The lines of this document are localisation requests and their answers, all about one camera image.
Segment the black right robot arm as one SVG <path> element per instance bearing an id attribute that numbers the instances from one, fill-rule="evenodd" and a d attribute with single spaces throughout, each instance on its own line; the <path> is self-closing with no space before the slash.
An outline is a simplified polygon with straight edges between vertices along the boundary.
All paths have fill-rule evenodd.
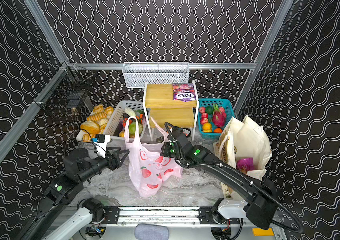
<path id="1" fill-rule="evenodd" d="M 275 187 L 267 181 L 260 181 L 241 173 L 239 170 L 221 161 L 207 148 L 194 146 L 183 133 L 183 129 L 166 122 L 168 143 L 164 143 L 160 155 L 173 158 L 185 169 L 194 168 L 207 173 L 237 192 L 246 202 L 243 210 L 251 223 L 261 229 L 268 229 L 271 224 L 293 233 L 302 233 L 303 226 L 299 219 L 288 210 L 276 197 Z M 295 227 L 283 225 L 274 220 L 277 208 L 282 209 L 296 223 Z"/>

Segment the wooden two-tier shelf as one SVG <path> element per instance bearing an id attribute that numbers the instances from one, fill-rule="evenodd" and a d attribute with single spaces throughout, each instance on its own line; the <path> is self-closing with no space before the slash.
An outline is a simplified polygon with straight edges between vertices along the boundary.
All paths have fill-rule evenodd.
<path id="1" fill-rule="evenodd" d="M 172 120 L 175 121 L 174 125 L 190 128 L 192 140 L 194 140 L 200 106 L 198 93 L 195 95 L 195 99 L 189 102 L 174 100 L 173 85 L 145 83 L 142 104 L 151 141 L 153 141 L 155 125 L 152 124 L 150 117 L 153 117 L 160 126 L 163 126 L 166 120 Z"/>

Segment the grey foam pad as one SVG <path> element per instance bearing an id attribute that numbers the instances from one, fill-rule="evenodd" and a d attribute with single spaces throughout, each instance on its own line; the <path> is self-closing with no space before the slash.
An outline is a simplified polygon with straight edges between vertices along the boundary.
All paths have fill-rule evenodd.
<path id="1" fill-rule="evenodd" d="M 134 236 L 138 240 L 168 240 L 169 230 L 164 226 L 139 224 L 134 230 Z"/>

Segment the pink dragon fruit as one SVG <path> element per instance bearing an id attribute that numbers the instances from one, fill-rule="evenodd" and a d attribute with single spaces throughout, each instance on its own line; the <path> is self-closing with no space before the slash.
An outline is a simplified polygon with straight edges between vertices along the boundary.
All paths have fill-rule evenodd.
<path id="1" fill-rule="evenodd" d="M 223 107 L 219 107 L 218 104 L 213 104 L 213 118 L 212 121 L 214 125 L 218 128 L 222 128 L 226 122 L 226 110 Z"/>

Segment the green cabbage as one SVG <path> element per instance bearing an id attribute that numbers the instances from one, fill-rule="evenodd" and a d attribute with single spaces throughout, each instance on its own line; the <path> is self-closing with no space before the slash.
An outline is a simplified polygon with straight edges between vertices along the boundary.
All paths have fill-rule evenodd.
<path id="1" fill-rule="evenodd" d="M 128 129 L 129 129 L 130 136 L 135 135 L 136 129 L 138 129 L 138 132 L 141 135 L 141 133 L 143 132 L 143 125 L 141 123 L 132 122 L 131 124 L 129 124 Z"/>

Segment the pink plastic grocery bag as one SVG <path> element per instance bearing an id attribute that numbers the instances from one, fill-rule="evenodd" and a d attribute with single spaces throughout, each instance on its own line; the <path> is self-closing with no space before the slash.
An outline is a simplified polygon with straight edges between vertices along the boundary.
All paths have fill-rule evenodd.
<path id="1" fill-rule="evenodd" d="M 137 122 L 136 117 L 129 117 L 132 122 Z M 155 127 L 164 137 L 164 142 L 169 142 L 168 133 L 156 122 Z M 160 155 L 163 143 L 145 144 L 140 140 L 140 134 L 136 129 L 135 135 L 129 135 L 129 124 L 124 131 L 125 147 L 129 150 L 129 176 L 142 198 L 154 196 L 170 177 L 181 178 L 183 168 L 174 159 Z"/>

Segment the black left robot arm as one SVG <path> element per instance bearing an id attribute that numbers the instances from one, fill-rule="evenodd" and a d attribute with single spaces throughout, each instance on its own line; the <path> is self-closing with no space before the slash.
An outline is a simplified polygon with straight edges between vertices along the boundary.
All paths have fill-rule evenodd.
<path id="1" fill-rule="evenodd" d="M 83 190 L 84 182 L 99 175 L 105 169 L 120 168 L 128 157 L 129 150 L 120 147 L 110 147 L 105 151 L 105 157 L 91 159 L 85 148 L 73 150 L 63 159 L 65 171 L 44 191 L 37 204 L 31 222 L 22 228 L 17 240 L 40 240 L 50 226 Z"/>

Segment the cream canvas tote bag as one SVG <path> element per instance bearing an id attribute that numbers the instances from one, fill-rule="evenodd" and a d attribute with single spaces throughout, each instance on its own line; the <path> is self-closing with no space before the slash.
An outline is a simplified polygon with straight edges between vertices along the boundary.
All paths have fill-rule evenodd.
<path id="1" fill-rule="evenodd" d="M 232 117 L 213 147 L 215 155 L 235 169 L 238 169 L 240 161 L 252 159 L 254 169 L 243 170 L 243 173 L 260 181 L 272 157 L 270 140 L 264 127 L 248 115 L 242 121 Z"/>

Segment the white bread tray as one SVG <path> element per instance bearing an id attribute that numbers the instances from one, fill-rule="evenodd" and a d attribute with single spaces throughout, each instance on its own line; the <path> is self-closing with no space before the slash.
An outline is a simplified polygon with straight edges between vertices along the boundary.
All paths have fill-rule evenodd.
<path id="1" fill-rule="evenodd" d="M 92 138 L 97 134 L 104 134 L 109 120 L 114 112 L 113 107 L 104 107 L 97 105 L 86 121 L 80 125 L 80 131 L 76 136 L 78 142 L 90 143 Z"/>

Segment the red tomato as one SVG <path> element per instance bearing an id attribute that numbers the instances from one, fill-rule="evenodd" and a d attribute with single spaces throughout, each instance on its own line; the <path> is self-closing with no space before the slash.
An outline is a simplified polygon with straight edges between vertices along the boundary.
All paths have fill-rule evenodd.
<path id="1" fill-rule="evenodd" d="M 123 120 L 123 122 L 122 122 L 123 128 L 126 128 L 126 124 L 131 125 L 131 124 L 132 124 L 132 119 L 125 118 L 125 119 Z"/>

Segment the yellow lemon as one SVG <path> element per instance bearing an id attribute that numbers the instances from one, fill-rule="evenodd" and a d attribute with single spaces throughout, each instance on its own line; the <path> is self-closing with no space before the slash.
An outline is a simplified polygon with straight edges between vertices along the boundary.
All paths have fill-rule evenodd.
<path id="1" fill-rule="evenodd" d="M 212 131 L 212 125 L 211 125 L 211 123 L 204 123 L 203 125 L 202 125 L 202 129 L 203 129 L 203 131 Z"/>

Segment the orange tangerine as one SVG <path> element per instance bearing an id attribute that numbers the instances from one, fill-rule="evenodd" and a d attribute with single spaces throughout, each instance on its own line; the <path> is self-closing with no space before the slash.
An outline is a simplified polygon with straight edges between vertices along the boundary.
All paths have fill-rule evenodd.
<path id="1" fill-rule="evenodd" d="M 214 133 L 222 133 L 222 132 L 223 132 L 223 130 L 221 128 L 216 128 L 214 130 Z"/>

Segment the oval bread roll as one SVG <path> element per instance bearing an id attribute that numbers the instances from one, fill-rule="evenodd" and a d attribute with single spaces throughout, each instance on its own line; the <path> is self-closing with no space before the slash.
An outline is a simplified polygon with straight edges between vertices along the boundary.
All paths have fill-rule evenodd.
<path id="1" fill-rule="evenodd" d="M 100 126 L 94 121 L 86 121 L 80 125 L 80 129 L 88 132 L 89 134 L 99 134 Z"/>

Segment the teal plastic fruit basket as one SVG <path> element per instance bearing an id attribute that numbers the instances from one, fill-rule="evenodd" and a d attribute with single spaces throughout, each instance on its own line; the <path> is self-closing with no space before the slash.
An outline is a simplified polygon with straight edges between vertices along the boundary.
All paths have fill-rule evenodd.
<path id="1" fill-rule="evenodd" d="M 202 138 L 218 139 L 232 117 L 232 104 L 226 99 L 200 99 L 198 127 Z"/>

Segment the purple Fox's candy bag top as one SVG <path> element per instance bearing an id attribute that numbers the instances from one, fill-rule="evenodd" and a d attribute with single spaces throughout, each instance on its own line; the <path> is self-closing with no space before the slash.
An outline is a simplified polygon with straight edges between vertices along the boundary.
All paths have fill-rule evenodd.
<path id="1" fill-rule="evenodd" d="M 172 84 L 172 87 L 174 101 L 190 102 L 196 100 L 196 92 L 193 84 Z"/>

